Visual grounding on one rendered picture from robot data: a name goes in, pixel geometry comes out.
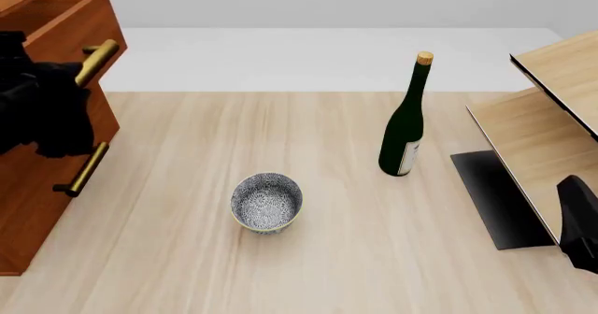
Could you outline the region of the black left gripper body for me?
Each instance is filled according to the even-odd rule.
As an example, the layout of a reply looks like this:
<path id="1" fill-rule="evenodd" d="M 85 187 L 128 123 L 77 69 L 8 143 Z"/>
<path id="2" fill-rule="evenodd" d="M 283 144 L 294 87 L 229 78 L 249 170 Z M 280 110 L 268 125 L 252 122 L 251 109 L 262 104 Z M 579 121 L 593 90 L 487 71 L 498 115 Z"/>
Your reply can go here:
<path id="1" fill-rule="evenodd" d="M 91 91 L 76 83 L 81 63 L 36 64 L 40 91 L 36 153 L 48 158 L 80 156 L 93 150 L 93 127 L 87 111 Z"/>

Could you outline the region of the dark green wine bottle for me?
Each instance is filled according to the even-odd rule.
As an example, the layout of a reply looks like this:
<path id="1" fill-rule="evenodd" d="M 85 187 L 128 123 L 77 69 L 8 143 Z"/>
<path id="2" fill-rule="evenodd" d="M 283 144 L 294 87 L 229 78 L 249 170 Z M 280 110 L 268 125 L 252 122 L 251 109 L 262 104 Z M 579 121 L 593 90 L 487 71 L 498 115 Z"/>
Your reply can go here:
<path id="1" fill-rule="evenodd" d="M 434 55 L 417 55 L 406 95 L 387 123 L 378 156 L 380 169 L 389 176 L 406 176 L 412 169 L 423 137 L 422 97 Z"/>

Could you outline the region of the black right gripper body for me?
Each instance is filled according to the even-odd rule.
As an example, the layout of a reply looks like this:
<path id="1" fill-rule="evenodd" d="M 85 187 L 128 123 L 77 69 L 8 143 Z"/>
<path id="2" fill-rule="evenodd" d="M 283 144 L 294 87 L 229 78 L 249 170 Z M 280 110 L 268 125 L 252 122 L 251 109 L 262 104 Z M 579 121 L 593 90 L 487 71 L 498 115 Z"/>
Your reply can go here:
<path id="1" fill-rule="evenodd" d="M 598 240 L 589 237 L 578 237 L 563 242 L 561 249 L 574 268 L 598 271 Z"/>

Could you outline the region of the wooden cabinet drawer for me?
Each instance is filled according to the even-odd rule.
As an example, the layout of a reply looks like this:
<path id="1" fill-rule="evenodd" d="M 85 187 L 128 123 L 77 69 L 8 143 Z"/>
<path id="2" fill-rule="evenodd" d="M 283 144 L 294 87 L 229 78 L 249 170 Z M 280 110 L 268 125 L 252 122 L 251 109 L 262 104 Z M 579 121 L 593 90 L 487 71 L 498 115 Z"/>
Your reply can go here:
<path id="1" fill-rule="evenodd" d="M 102 86 L 90 83 L 88 89 L 96 148 L 109 143 L 120 126 Z M 49 159 L 30 144 L 0 155 L 0 277 L 26 271 L 72 199 L 55 193 L 53 185 L 68 184 L 92 153 Z"/>
<path id="2" fill-rule="evenodd" d="M 93 87 L 127 49 L 110 0 L 34 0 L 0 16 L 5 30 L 25 33 L 23 46 L 36 62 L 81 62 L 85 48 L 116 41 L 120 49 L 93 78 Z"/>

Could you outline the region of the pale wooden shelf rack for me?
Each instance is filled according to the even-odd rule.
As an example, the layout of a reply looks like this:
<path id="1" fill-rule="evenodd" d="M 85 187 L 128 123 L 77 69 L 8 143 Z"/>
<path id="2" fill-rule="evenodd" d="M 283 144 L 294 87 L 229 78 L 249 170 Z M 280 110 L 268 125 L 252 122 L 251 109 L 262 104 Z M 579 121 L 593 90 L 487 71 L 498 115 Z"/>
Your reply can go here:
<path id="1" fill-rule="evenodd" d="M 598 30 L 510 61 L 533 86 L 468 106 L 490 149 L 451 159 L 497 249 L 561 247 L 557 184 L 598 196 Z"/>

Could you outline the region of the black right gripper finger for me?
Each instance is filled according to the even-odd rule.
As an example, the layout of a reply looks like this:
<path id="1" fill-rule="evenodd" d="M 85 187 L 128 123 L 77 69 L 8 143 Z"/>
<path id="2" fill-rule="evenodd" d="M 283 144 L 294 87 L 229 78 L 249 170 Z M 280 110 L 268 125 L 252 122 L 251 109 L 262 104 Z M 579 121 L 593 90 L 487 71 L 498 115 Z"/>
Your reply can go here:
<path id="1" fill-rule="evenodd" d="M 598 241 L 598 196 L 578 176 L 568 176 L 557 184 L 565 245 L 585 237 Z"/>

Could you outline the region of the patterned blue white bowl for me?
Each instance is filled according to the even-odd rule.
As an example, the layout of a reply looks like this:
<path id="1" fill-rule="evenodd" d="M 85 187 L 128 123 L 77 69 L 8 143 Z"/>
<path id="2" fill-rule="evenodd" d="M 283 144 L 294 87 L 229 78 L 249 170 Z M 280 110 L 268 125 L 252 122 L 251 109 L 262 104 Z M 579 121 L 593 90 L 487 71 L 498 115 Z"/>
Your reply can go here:
<path id="1" fill-rule="evenodd" d="M 291 178 L 279 173 L 257 173 L 233 190 L 231 212 L 245 229 L 257 235 L 276 235 L 295 221 L 303 193 Z"/>

